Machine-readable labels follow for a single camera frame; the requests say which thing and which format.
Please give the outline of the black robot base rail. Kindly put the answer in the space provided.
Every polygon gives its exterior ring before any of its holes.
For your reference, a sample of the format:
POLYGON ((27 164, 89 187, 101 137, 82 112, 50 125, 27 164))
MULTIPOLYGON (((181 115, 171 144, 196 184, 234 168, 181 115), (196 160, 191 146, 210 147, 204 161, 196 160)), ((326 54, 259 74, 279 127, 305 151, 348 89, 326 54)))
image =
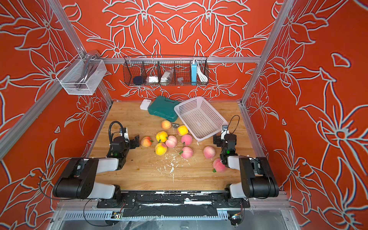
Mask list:
POLYGON ((98 209, 112 209, 123 217, 220 218, 250 207, 247 198, 231 198, 226 191, 122 191, 119 198, 98 199, 98 209))

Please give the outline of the pink peach with leaf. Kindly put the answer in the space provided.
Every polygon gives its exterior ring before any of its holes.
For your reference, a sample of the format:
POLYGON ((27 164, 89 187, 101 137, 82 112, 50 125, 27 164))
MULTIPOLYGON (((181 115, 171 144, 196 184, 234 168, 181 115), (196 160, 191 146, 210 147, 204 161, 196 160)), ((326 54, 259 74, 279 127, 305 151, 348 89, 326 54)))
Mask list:
POLYGON ((193 157, 194 151, 190 147, 186 146, 182 148, 179 155, 184 159, 190 159, 193 157))

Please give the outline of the yellow peach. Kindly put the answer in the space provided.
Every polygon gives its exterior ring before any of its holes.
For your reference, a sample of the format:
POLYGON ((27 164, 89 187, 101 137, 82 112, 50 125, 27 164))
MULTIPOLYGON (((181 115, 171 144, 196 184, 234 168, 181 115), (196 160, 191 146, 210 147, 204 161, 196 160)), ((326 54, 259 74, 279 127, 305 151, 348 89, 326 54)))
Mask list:
POLYGON ((165 143, 160 142, 155 146, 155 153, 159 156, 165 155, 167 152, 167 146, 165 143))
POLYGON ((185 125, 181 125, 177 128, 177 132, 179 136, 184 136, 189 133, 189 130, 185 125))
POLYGON ((156 134, 156 140, 159 143, 165 143, 168 139, 168 134, 166 131, 160 131, 156 134))

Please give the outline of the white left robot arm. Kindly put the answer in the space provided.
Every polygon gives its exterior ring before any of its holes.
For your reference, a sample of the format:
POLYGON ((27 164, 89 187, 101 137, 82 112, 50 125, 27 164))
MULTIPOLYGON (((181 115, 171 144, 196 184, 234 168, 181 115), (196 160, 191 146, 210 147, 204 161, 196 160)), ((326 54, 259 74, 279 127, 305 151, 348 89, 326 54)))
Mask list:
POLYGON ((53 188, 53 196, 70 199, 114 198, 119 186, 96 182, 96 176, 121 170, 129 151, 139 146, 139 135, 132 140, 119 136, 113 139, 105 158, 71 158, 53 188))

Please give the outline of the red orange peach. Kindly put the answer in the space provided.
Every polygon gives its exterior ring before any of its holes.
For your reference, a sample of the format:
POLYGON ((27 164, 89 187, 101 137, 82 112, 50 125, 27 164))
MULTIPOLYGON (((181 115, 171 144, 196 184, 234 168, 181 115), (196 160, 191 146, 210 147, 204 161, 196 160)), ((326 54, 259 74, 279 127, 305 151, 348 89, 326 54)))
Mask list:
POLYGON ((142 147, 145 147, 145 148, 150 147, 150 146, 152 145, 152 143, 153 143, 153 140, 152 140, 152 139, 151 139, 151 137, 149 137, 149 136, 144 137, 144 138, 140 141, 140 145, 141 145, 142 147))

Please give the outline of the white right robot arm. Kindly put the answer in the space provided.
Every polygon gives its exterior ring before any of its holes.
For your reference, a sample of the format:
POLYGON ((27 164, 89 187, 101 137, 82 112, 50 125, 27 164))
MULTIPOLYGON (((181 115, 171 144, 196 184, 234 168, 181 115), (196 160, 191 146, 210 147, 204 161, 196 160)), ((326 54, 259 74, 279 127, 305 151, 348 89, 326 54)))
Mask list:
POLYGON ((220 166, 240 172, 241 181, 225 188, 227 199, 266 199, 279 195, 279 186, 267 158, 240 156, 236 152, 237 136, 233 133, 214 135, 213 143, 221 148, 220 166))

